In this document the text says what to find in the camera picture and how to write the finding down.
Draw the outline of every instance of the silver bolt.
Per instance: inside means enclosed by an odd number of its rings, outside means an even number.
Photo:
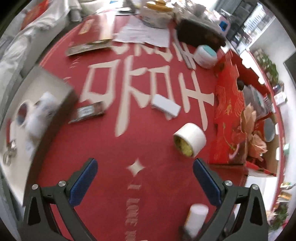
[[[258,189],[259,189],[258,185],[256,185],[256,184],[253,184],[253,185],[252,185],[252,188],[253,188],[254,190],[258,190]]]
[[[232,186],[232,181],[226,180],[224,183],[226,186],[229,186],[229,187]]]
[[[59,182],[59,186],[60,186],[60,187],[63,187],[63,186],[65,186],[65,185],[66,185],[66,182],[65,182],[65,181],[60,181],[60,182]]]
[[[38,188],[38,184],[34,184],[33,186],[32,186],[32,189],[33,190],[36,190]]]

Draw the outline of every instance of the table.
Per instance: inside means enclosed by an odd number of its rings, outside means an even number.
[[[126,16],[117,17],[115,32],[127,21]],[[209,206],[207,220],[215,210],[194,177],[192,159],[173,144],[173,133],[193,122],[207,138],[198,157],[207,161],[214,151],[210,143],[215,139],[215,76],[199,66],[188,70],[172,37],[168,49],[116,43],[111,50],[66,57],[74,31],[57,42],[40,65],[72,85],[81,102],[103,100],[108,108],[101,118],[61,127],[38,183],[49,186],[66,180],[93,157],[98,173],[75,209],[95,238],[177,240],[178,227],[192,204]],[[150,107],[156,93],[182,106],[177,118]],[[222,179],[244,185],[241,172],[215,170]],[[54,214],[63,235],[70,239],[55,208]]]

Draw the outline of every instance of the gift box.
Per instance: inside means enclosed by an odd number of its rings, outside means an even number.
[[[214,151],[210,154],[209,163],[247,167],[251,176],[276,176],[278,161],[275,153],[280,146],[279,137],[275,135],[272,141],[264,142],[261,136],[254,132],[256,123],[261,123],[260,121],[265,118],[270,118],[276,123],[276,118],[270,112],[256,120],[256,112],[252,106],[245,105],[237,79],[245,85],[252,85],[265,97],[270,97],[268,88],[258,82],[259,77],[256,73],[252,69],[247,69],[242,64],[242,59],[232,50],[218,61],[214,73],[218,78],[215,89],[218,99],[215,108],[217,137],[212,142]]]

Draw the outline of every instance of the yellow lid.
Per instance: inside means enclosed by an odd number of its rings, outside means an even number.
[[[174,8],[173,5],[166,3],[164,0],[146,2],[146,6],[160,12],[171,12]]]

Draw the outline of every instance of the paper sheet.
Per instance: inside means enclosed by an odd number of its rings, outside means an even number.
[[[131,16],[127,25],[119,31],[114,41],[123,43],[148,43],[158,47],[168,48],[170,45],[170,31],[167,28],[148,27],[135,16]]]

